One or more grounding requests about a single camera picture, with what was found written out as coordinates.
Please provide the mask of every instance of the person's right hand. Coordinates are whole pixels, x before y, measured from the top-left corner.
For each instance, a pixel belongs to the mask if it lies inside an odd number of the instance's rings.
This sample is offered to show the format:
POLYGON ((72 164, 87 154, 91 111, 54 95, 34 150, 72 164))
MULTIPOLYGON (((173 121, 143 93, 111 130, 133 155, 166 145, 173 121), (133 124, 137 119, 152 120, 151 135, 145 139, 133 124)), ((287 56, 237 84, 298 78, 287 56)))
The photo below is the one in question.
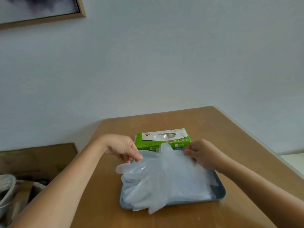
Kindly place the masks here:
POLYGON ((221 172, 226 163, 231 160, 211 142, 200 139, 191 142, 184 150, 184 155, 194 158, 205 169, 221 172))

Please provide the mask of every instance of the cardboard box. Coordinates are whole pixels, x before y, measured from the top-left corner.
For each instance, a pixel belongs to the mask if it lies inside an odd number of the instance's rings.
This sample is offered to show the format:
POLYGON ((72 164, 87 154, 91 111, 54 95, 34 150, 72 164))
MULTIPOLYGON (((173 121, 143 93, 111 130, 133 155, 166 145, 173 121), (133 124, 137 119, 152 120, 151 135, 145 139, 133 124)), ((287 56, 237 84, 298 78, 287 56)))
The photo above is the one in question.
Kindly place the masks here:
POLYGON ((138 149, 156 151, 160 144, 165 142, 176 149, 187 147, 192 140, 185 129, 138 133, 135 136, 138 149))

